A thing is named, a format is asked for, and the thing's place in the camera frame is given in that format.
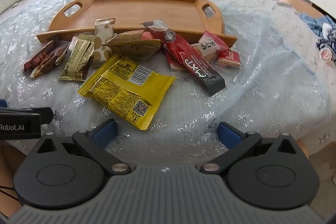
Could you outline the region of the dark red chocolate bar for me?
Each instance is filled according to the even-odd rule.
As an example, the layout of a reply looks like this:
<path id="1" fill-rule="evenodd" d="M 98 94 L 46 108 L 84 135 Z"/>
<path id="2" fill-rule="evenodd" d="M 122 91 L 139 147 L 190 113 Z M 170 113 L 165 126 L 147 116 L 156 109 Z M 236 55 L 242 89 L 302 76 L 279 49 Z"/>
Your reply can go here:
<path id="1" fill-rule="evenodd" d="M 33 57 L 29 59 L 29 61 L 24 63 L 23 71 L 26 72 L 33 70 L 52 50 L 55 49 L 56 44 L 57 42 L 54 40 L 47 43 L 42 49 L 35 53 Z"/>

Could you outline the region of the red Biscoff biscuit packet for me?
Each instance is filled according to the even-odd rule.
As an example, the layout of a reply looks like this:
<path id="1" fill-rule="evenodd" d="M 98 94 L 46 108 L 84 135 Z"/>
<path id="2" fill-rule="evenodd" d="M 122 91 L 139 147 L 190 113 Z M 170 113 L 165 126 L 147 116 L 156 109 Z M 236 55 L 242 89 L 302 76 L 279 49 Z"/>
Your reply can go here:
<path id="1" fill-rule="evenodd" d="M 240 56 L 239 53 L 232 50 L 222 51 L 217 55 L 216 65 L 231 67 L 231 68 L 240 68 Z"/>

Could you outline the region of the gold red nut packet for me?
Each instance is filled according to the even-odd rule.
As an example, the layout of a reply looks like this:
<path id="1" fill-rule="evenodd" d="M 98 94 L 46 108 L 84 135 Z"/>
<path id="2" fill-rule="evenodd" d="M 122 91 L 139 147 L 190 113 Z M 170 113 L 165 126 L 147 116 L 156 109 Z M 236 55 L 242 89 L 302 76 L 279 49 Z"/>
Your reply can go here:
<path id="1" fill-rule="evenodd" d="M 161 48 L 161 41 L 155 39 L 149 31 L 135 30 L 115 34 L 103 46 L 119 55 L 146 60 Z"/>

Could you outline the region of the brown almond chocolate bar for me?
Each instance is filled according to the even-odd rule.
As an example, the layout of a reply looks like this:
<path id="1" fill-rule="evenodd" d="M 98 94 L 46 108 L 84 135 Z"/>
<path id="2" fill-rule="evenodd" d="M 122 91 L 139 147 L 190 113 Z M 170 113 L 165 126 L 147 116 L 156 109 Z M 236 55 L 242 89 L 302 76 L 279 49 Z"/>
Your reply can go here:
<path id="1" fill-rule="evenodd" d="M 33 69 L 30 74 L 32 79 L 49 73 L 54 68 L 58 67 L 65 59 L 69 44 L 57 46 L 53 49 L 42 61 Z"/>

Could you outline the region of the pink white cake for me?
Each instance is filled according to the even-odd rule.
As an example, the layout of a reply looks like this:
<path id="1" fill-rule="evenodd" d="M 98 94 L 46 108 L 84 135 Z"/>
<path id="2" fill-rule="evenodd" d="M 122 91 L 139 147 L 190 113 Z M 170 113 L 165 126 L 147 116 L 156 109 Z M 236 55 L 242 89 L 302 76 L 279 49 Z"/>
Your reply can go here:
<path id="1" fill-rule="evenodd" d="M 218 36 L 205 31 L 197 43 L 191 45 L 209 63 L 221 52 L 229 49 Z"/>

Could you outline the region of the snowflake bedspread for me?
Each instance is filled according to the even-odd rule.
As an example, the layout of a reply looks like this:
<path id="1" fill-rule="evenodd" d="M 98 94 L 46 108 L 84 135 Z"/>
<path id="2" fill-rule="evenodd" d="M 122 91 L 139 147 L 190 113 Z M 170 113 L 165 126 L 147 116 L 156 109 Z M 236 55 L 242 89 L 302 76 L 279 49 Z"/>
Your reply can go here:
<path id="1" fill-rule="evenodd" d="M 1 15 L 1 98 L 10 107 L 50 107 L 43 131 L 69 136 L 113 118 L 79 83 L 59 81 L 61 68 L 31 79 L 23 64 L 41 47 L 56 13 L 74 0 L 26 0 Z M 209 96 L 189 73 L 175 73 L 150 127 L 139 131 L 117 118 L 118 137 L 107 150 L 137 164 L 181 164 L 213 159 L 226 148 L 217 126 L 303 139 L 311 153 L 335 140 L 335 69 L 319 56 L 316 36 L 296 11 L 277 0 L 210 0 L 226 32 L 237 37 L 240 69 L 224 69 L 226 88 Z"/>

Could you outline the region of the yellow snack packet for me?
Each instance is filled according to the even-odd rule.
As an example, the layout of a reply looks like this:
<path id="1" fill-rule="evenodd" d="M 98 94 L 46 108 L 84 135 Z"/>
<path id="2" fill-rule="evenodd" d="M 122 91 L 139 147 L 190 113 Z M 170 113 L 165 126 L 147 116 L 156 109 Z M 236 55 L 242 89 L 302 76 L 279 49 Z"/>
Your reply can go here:
<path id="1" fill-rule="evenodd" d="M 145 131 L 175 77 L 160 75 L 121 55 L 113 55 L 81 86 L 91 97 L 134 127 Z"/>

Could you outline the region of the red black long snack bar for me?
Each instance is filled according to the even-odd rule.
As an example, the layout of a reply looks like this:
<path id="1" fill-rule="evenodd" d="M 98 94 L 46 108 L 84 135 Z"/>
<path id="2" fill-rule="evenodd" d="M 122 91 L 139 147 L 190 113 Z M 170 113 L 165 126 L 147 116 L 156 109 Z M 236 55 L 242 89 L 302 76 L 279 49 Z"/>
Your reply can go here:
<path id="1" fill-rule="evenodd" d="M 205 87 L 210 96 L 226 87 L 224 78 L 179 34 L 162 20 L 143 22 L 145 30 L 163 43 L 163 47 Z"/>

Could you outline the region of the wooden serving tray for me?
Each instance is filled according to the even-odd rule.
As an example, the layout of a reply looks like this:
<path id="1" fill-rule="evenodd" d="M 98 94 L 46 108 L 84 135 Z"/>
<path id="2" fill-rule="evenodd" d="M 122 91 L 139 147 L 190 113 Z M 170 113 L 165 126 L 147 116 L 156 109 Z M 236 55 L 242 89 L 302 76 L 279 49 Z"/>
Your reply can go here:
<path id="1" fill-rule="evenodd" d="M 237 40 L 225 34 L 222 12 L 209 0 L 75 0 L 62 8 L 49 30 L 37 38 L 41 43 L 55 36 L 70 41 L 75 34 L 93 32 L 96 20 L 112 17 L 116 18 L 117 33 L 140 30 L 143 22 L 161 19 L 191 44 L 204 31 L 217 35 L 229 47 Z"/>

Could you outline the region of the white gold dotted candy packet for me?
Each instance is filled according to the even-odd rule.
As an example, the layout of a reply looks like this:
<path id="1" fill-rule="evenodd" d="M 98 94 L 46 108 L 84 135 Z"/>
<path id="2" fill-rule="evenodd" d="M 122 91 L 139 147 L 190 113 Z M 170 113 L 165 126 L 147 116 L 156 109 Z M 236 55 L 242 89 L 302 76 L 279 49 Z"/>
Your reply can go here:
<path id="1" fill-rule="evenodd" d="M 93 67 L 98 68 L 112 56 L 112 50 L 105 46 L 107 42 L 115 37 L 114 24 L 116 17 L 108 19 L 97 19 L 94 30 L 94 52 Z"/>

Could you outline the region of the wooden bed frame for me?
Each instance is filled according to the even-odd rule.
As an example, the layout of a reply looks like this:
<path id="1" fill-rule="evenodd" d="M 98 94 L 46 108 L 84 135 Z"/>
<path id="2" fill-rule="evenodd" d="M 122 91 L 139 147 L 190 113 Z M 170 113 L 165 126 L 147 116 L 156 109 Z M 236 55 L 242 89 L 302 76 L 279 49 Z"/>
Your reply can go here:
<path id="1" fill-rule="evenodd" d="M 291 5 L 298 12 L 300 12 L 300 13 L 304 12 L 311 17 L 320 18 L 320 17 L 323 16 L 323 13 L 321 13 L 320 11 L 315 9 L 312 6 L 312 4 L 309 4 L 307 1 L 304 1 L 304 0 L 280 0 L 280 1 L 283 1 L 283 2 L 287 3 L 288 5 Z"/>

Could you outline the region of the blue clothes pile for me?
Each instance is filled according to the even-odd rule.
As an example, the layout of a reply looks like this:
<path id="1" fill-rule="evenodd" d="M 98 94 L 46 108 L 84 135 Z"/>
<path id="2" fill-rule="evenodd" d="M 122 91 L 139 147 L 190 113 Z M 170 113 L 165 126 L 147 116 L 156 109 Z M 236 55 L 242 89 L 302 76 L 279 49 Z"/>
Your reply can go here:
<path id="1" fill-rule="evenodd" d="M 302 13 L 300 18 L 318 36 L 315 43 L 319 57 L 328 66 L 335 67 L 335 21 L 328 15 L 314 18 Z"/>

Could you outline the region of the red cracker packet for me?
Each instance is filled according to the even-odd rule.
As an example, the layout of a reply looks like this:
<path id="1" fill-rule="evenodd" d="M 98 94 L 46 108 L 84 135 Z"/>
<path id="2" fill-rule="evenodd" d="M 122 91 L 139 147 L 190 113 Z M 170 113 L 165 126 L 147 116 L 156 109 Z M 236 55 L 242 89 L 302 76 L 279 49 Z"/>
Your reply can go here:
<path id="1" fill-rule="evenodd" d="M 163 50 L 164 54 L 166 56 L 167 62 L 169 63 L 170 69 L 172 71 L 184 71 L 185 69 L 182 67 L 182 65 L 172 56 L 172 54 L 165 48 L 165 39 L 159 38 L 158 36 L 153 35 L 150 31 L 144 30 L 140 34 L 140 38 L 142 41 L 142 44 L 140 46 L 140 49 L 144 51 L 144 53 L 141 54 L 141 57 L 143 59 L 148 59 L 149 57 L 153 56 L 155 53 L 157 53 L 159 50 Z"/>

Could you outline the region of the gold foil snack bar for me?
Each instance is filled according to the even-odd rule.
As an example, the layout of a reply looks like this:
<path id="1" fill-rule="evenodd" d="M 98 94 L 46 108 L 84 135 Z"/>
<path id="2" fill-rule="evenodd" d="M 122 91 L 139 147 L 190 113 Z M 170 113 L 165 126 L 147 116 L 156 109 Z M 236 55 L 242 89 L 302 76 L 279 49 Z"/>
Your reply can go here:
<path id="1" fill-rule="evenodd" d="M 79 34 L 73 45 L 71 55 L 59 77 L 62 81 L 85 81 L 89 61 L 95 49 L 95 37 Z"/>

